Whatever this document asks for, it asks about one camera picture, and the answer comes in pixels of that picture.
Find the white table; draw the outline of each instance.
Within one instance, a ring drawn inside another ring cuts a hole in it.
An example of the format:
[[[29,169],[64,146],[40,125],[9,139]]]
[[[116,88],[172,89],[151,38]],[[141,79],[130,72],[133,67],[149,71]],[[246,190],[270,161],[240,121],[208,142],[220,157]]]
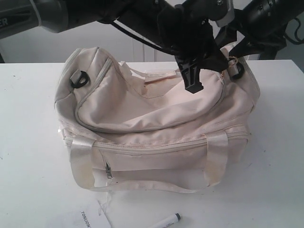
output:
[[[113,228],[145,228],[179,212],[172,228],[304,226],[304,74],[292,61],[249,61],[261,97],[242,162],[203,193],[119,192]],[[80,189],[59,136],[53,97],[63,64],[0,65],[0,227],[42,228],[106,193]],[[131,63],[139,70],[175,63]]]

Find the white duffel bag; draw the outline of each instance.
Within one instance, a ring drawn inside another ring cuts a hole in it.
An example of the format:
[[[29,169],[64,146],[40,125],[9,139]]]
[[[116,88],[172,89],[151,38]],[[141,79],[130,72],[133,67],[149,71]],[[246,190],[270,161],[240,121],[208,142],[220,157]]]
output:
[[[191,169],[201,170],[207,186],[218,184],[228,160],[237,162],[248,142],[247,119],[260,95],[247,63],[239,61],[242,78],[201,70],[204,89],[191,94],[178,71],[140,73],[101,48],[77,49],[55,98],[77,184],[94,191],[196,192],[169,181],[119,177]],[[93,169],[112,181],[95,186]]]

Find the pen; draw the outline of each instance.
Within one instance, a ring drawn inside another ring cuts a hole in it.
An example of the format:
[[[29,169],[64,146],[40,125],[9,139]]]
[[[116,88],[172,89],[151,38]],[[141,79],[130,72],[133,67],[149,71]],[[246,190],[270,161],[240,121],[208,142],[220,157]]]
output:
[[[180,219],[181,219],[181,216],[179,214],[171,215],[149,228],[166,228],[168,226],[171,226],[174,223],[177,223],[178,221],[180,221]]]

